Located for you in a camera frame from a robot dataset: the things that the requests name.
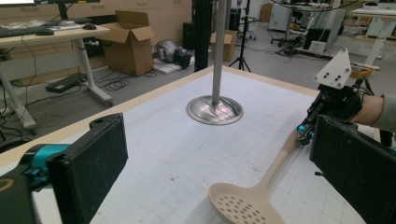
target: desk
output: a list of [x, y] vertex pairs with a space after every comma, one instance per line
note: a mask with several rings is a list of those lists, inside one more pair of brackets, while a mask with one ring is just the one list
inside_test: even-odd
[[355, 17], [368, 17], [368, 18], [381, 18], [384, 22], [382, 24], [381, 29], [379, 30], [379, 34], [375, 39], [373, 44], [373, 48], [370, 51], [369, 56], [366, 59], [364, 64], [373, 65], [375, 57], [378, 55], [378, 52], [384, 47], [384, 43], [389, 36], [391, 29], [393, 27], [390, 24], [396, 20], [396, 10], [387, 10], [387, 9], [378, 9], [378, 10], [368, 10], [368, 9], [355, 9], [351, 12], [352, 16]]
[[70, 67], [83, 65], [87, 73], [88, 89], [100, 99], [108, 104], [112, 104], [112, 99], [104, 91], [95, 86], [88, 60], [87, 51], [84, 47], [82, 38], [103, 35], [110, 32], [107, 28], [97, 26], [96, 30], [65, 30], [57, 31], [54, 35], [26, 35], [0, 38], [0, 49], [12, 48], [16, 46], [33, 46], [49, 42], [58, 42], [65, 40], [77, 40], [78, 49], [67, 52], [57, 52], [36, 56], [35, 58], [25, 58], [11, 61], [0, 61], [0, 78], [13, 103], [14, 110], [23, 124], [23, 128], [35, 132], [35, 121], [27, 111], [24, 104], [18, 99], [15, 91], [12, 89], [10, 80], [32, 77], [35, 74], [45, 74], [53, 71], [59, 71]]
[[[212, 67], [0, 155], [0, 175], [39, 143], [72, 143], [95, 118], [124, 113], [129, 160], [92, 223], [223, 223], [207, 198], [219, 182], [253, 186], [263, 177], [291, 129], [306, 116], [317, 91], [223, 67], [221, 95], [244, 107], [223, 126], [191, 119], [186, 106], [208, 95]], [[270, 187], [286, 223], [363, 223], [299, 148]], [[50, 189], [35, 194], [43, 223], [60, 223]]]

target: machine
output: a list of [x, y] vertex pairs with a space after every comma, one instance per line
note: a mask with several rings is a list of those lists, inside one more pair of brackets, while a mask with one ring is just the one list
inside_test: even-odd
[[175, 63], [180, 65], [182, 69], [186, 69], [191, 61], [191, 55], [173, 40], [158, 42], [153, 48], [152, 58], [160, 59], [166, 63]]
[[71, 145], [31, 147], [0, 176], [0, 223], [41, 223], [32, 191], [53, 186], [63, 223], [89, 223], [128, 160], [122, 114], [96, 119]]
[[396, 151], [383, 139], [392, 134], [381, 131], [379, 143], [348, 122], [361, 110], [361, 96], [373, 95], [366, 77], [345, 86], [350, 69], [343, 49], [314, 77], [320, 93], [297, 128], [299, 140], [302, 145], [313, 140], [309, 159], [320, 169], [316, 175], [325, 177], [365, 222], [396, 223]]

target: spatula handle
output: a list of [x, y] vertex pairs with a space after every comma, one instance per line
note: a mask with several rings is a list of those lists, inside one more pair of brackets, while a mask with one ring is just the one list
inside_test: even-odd
[[288, 139], [286, 139], [285, 143], [283, 144], [283, 147], [280, 149], [275, 160], [273, 161], [270, 168], [262, 178], [262, 181], [260, 181], [260, 183], [257, 184], [254, 188], [260, 190], [268, 189], [268, 186], [270, 185], [277, 171], [282, 166], [283, 162], [288, 158], [289, 154], [299, 146], [300, 146], [300, 142], [298, 141], [298, 134], [297, 131], [294, 129], [289, 134]]

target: desk leg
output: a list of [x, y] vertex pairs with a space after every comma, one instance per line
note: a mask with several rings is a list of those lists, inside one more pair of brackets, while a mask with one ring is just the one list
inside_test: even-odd
[[107, 93], [99, 89], [93, 81], [90, 61], [88, 60], [87, 50], [85, 49], [84, 42], [82, 39], [78, 39], [78, 46], [79, 46], [79, 54], [84, 64], [85, 71], [87, 73], [88, 89], [94, 95], [99, 97], [99, 99], [103, 100], [105, 103], [109, 104], [110, 106], [113, 106], [113, 98], [111, 98], [111, 96], [109, 96]]
[[32, 116], [30, 115], [27, 108], [23, 105], [23, 103], [18, 99], [17, 95], [15, 94], [14, 89], [12, 89], [11, 83], [8, 79], [5, 78], [2, 71], [0, 71], [0, 79], [3, 82], [3, 86], [5, 91], [8, 93], [9, 98], [14, 105], [15, 113], [17, 114], [18, 118], [21, 120], [23, 128], [35, 133], [35, 121], [33, 120]]
[[370, 54], [367, 57], [367, 60], [364, 64], [373, 65], [374, 60], [378, 55], [378, 52], [384, 47], [385, 41], [387, 40], [387, 36], [390, 32], [389, 29], [392, 28], [390, 27], [391, 20], [384, 18], [382, 18], [381, 20], [383, 20], [384, 24], [382, 25], [381, 30], [379, 31], [379, 34], [376, 37], [375, 42], [373, 44], [373, 48], [370, 51]]

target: white bracket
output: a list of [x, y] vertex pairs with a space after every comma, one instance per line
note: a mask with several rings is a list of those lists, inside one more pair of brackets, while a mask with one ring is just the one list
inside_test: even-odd
[[314, 80], [322, 85], [343, 89], [352, 72], [347, 49], [341, 49], [316, 76]]

